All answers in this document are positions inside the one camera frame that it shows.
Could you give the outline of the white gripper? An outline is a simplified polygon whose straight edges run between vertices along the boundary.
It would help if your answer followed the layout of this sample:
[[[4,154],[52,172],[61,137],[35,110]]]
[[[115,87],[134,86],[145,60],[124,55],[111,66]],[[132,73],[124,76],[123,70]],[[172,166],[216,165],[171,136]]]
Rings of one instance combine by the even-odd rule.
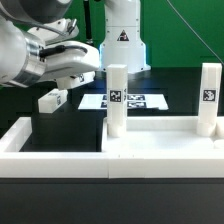
[[[99,51],[73,40],[79,33],[76,19],[59,19],[42,27],[34,26],[28,32],[44,43],[40,52],[46,68],[41,82],[95,72],[100,67]]]

